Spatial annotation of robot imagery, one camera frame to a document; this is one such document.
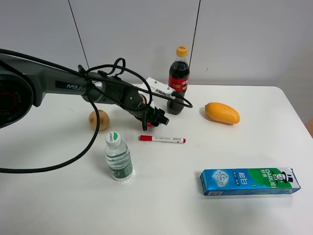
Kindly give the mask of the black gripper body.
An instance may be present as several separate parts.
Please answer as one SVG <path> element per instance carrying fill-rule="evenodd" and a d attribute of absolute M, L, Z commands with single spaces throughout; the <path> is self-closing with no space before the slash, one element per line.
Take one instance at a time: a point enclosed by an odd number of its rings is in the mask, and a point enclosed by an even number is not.
<path fill-rule="evenodd" d="M 154 122 L 154 108 L 147 106 L 145 98 L 139 93 L 137 87 L 115 85 L 115 104 L 132 114 L 135 118 L 146 122 Z"/>

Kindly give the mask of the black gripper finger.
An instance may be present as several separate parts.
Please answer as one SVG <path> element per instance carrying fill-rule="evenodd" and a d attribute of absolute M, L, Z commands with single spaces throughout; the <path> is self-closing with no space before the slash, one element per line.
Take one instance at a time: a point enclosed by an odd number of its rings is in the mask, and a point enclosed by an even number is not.
<path fill-rule="evenodd" d="M 169 119 L 165 116 L 165 111 L 155 107 L 152 115 L 152 126 L 159 126 L 160 124 L 167 125 Z"/>
<path fill-rule="evenodd" d="M 142 129 L 143 131 L 147 131 L 147 127 L 148 127 L 148 111 L 144 110 L 142 112 Z"/>

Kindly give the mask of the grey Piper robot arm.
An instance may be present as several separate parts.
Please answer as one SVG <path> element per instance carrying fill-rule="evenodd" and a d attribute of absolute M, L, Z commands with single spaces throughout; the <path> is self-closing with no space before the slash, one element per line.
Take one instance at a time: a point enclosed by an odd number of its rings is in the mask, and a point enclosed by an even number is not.
<path fill-rule="evenodd" d="M 83 100 L 115 104 L 147 125 L 167 125 L 162 109 L 152 104 L 152 90 L 131 85 L 104 71 L 78 71 L 15 51 L 0 51 L 0 126 L 22 119 L 32 106 L 39 107 L 46 94 L 79 95 Z"/>

